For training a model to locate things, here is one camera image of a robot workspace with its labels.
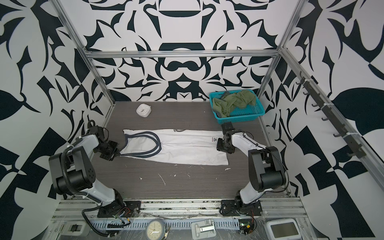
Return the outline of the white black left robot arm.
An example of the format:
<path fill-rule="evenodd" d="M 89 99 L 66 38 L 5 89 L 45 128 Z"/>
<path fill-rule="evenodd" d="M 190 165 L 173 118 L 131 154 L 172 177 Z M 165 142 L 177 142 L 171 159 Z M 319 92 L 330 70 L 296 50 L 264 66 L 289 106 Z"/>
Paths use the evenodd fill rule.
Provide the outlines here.
<path fill-rule="evenodd" d="M 102 214 L 112 215 L 126 207 L 120 193 L 97 180 L 90 157 L 112 161 L 119 153 L 118 143 L 105 137 L 107 129 L 89 124 L 87 133 L 78 137 L 62 153 L 49 158 L 54 190 L 59 195 L 71 195 L 94 201 Z"/>

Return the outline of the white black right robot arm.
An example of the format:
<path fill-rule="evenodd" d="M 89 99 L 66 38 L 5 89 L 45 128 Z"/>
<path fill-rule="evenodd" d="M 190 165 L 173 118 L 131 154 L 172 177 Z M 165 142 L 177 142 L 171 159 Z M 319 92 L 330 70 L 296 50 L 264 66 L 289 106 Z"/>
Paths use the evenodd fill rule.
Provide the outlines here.
<path fill-rule="evenodd" d="M 240 150 L 248 157 L 249 182 L 235 198 L 239 207 L 258 201 L 266 192 L 287 184 L 286 169 L 277 148 L 267 147 L 236 130 L 232 123 L 221 124 L 223 137 L 218 139 L 217 150 L 233 154 Z"/>

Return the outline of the green tank top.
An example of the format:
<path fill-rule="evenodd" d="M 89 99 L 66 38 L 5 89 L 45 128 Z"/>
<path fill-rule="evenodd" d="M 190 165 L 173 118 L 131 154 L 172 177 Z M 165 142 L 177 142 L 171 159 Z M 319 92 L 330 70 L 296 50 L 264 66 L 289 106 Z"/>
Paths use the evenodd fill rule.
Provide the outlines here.
<path fill-rule="evenodd" d="M 230 117 L 235 108 L 245 109 L 248 105 L 256 105 L 256 95 L 249 90 L 236 93 L 225 92 L 220 98 L 213 98 L 213 112 L 220 118 Z"/>

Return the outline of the teal plastic basket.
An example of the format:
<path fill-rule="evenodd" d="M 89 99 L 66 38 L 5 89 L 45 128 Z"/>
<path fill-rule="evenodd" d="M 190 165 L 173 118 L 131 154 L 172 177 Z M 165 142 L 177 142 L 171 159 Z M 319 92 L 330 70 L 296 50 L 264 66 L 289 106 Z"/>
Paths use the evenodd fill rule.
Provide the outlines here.
<path fill-rule="evenodd" d="M 228 117 L 222 117 L 222 115 L 219 114 L 218 111 L 214 110 L 213 100 L 222 100 L 222 96 L 224 96 L 225 94 L 236 94 L 241 92 L 250 93 L 253 97 L 255 97 L 256 98 L 255 104 L 254 105 L 247 104 L 246 107 L 243 109 L 235 107 Z M 226 91 L 226 92 L 212 92 L 209 94 L 209 100 L 210 100 L 213 115 L 217 120 L 218 124 L 223 124 L 227 122 L 237 123 L 237 122 L 253 121 L 253 120 L 256 120 L 258 117 L 263 116 L 266 113 L 261 101 L 252 90 L 233 90 L 233 91 Z"/>

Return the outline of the white plastic latch device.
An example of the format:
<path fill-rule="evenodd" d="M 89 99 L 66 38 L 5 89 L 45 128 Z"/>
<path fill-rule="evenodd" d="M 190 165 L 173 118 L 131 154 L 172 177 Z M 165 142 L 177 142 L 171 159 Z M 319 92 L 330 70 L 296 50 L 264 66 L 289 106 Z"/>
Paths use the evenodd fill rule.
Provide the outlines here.
<path fill-rule="evenodd" d="M 207 219 L 191 223 L 193 240 L 213 238 L 217 235 L 214 220 Z"/>

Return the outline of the round analog clock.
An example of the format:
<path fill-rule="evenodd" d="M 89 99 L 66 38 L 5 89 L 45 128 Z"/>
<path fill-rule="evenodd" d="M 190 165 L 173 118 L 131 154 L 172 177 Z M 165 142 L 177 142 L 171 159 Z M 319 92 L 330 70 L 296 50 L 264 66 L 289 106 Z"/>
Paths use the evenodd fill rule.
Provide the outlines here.
<path fill-rule="evenodd" d="M 166 234 L 165 222 L 161 219 L 154 219 L 146 227 L 147 240 L 162 240 Z"/>

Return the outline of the white digital display device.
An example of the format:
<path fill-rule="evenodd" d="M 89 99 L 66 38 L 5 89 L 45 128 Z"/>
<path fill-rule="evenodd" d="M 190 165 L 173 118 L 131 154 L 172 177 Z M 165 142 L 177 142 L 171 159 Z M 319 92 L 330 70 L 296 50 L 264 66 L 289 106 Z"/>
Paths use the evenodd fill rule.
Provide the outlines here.
<path fill-rule="evenodd" d="M 302 240 L 303 236 L 294 219 L 268 221 L 264 228 L 269 240 Z"/>

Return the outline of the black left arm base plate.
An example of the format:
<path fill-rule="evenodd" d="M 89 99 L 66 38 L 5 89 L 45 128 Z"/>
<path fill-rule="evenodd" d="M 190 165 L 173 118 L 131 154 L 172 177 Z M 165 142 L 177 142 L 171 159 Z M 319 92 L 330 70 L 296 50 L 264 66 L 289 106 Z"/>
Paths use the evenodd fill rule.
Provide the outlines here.
<path fill-rule="evenodd" d="M 122 218 L 135 217 L 140 213 L 141 201 L 124 201 L 122 205 L 112 203 L 101 207 L 98 211 L 98 218 L 112 218 L 119 215 Z"/>

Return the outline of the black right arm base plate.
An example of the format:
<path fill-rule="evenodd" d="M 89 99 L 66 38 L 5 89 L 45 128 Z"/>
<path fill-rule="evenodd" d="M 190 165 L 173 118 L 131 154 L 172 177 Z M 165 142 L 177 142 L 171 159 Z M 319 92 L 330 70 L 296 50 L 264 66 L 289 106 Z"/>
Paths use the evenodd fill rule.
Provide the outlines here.
<path fill-rule="evenodd" d="M 221 200 L 221 207 L 219 213 L 225 217 L 235 216 L 254 216 L 258 217 L 262 215 L 261 202 L 255 202 L 249 205 L 241 205 L 235 200 Z"/>

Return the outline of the grey switch box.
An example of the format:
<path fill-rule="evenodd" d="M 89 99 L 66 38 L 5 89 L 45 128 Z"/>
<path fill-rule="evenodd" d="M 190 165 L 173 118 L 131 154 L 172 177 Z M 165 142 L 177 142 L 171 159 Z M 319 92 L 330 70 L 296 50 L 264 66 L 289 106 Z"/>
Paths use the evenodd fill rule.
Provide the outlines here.
<path fill-rule="evenodd" d="M 85 237 L 90 232 L 90 226 L 84 221 L 70 221 L 64 224 L 62 236 Z"/>

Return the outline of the aluminium cage frame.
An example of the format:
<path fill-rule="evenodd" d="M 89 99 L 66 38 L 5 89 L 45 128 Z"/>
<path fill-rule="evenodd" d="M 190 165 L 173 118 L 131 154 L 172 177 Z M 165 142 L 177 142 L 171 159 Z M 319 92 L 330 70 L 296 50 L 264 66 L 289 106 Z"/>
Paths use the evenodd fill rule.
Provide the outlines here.
<path fill-rule="evenodd" d="M 384 154 L 383 1 L 55 1 L 103 88 L 120 101 L 206 101 L 256 89 L 297 196 L 378 198 L 383 185 L 324 113 L 300 72 L 363 150 Z"/>

